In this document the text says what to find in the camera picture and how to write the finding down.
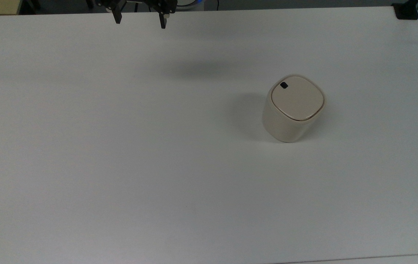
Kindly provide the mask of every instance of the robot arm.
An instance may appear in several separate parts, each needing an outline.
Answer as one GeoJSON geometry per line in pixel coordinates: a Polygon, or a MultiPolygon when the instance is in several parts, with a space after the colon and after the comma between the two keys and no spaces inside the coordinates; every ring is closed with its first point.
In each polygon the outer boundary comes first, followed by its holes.
{"type": "Polygon", "coordinates": [[[106,10],[113,13],[117,24],[121,22],[121,10],[126,2],[144,3],[159,13],[160,25],[164,29],[167,25],[167,18],[170,13],[175,13],[177,0],[95,0],[96,5],[104,6],[106,10]]]}

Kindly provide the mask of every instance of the floor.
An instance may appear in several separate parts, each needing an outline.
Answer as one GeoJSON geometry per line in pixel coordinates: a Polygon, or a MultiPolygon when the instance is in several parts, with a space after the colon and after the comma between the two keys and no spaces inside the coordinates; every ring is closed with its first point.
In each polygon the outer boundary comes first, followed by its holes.
{"type": "MultiPolygon", "coordinates": [[[[85,0],[38,0],[41,9],[37,14],[77,14],[105,13],[102,7],[87,7],[85,0]]],[[[309,7],[372,7],[390,6],[392,3],[403,3],[405,0],[219,0],[219,10],[258,10],[278,8],[309,7]]],[[[216,10],[217,0],[206,0],[205,10],[216,10]]],[[[139,5],[138,12],[148,12],[148,7],[139,5]]],[[[134,12],[134,4],[125,6],[123,12],[134,12]]]]}

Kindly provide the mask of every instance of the beige container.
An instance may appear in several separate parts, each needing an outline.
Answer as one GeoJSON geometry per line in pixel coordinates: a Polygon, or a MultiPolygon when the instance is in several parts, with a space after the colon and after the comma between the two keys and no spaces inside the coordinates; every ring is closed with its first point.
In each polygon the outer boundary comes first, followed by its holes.
{"type": "Polygon", "coordinates": [[[301,75],[288,75],[267,95],[263,111],[264,128],[281,142],[298,140],[324,109],[321,89],[301,75]]]}

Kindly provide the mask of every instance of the cable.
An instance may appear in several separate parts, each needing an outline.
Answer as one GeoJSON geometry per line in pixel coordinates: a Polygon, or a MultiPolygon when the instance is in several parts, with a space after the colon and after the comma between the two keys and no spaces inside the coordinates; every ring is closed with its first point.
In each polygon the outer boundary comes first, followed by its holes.
{"type": "Polygon", "coordinates": [[[127,4],[127,1],[126,1],[126,2],[124,2],[124,4],[122,5],[122,7],[121,7],[121,12],[122,12],[122,10],[124,9],[124,7],[126,6],[126,4],[127,4]]]}

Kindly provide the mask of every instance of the white object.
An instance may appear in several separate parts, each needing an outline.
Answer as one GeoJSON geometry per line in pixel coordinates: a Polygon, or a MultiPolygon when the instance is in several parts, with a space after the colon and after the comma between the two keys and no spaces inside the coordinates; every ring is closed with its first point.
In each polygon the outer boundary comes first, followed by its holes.
{"type": "Polygon", "coordinates": [[[298,140],[324,109],[321,89],[300,75],[289,75],[269,90],[263,111],[263,125],[282,142],[298,140]]]}
{"type": "Polygon", "coordinates": [[[0,17],[0,264],[418,254],[418,20],[108,15],[0,17]],[[260,122],[286,72],[328,100],[295,144],[260,122]]]}

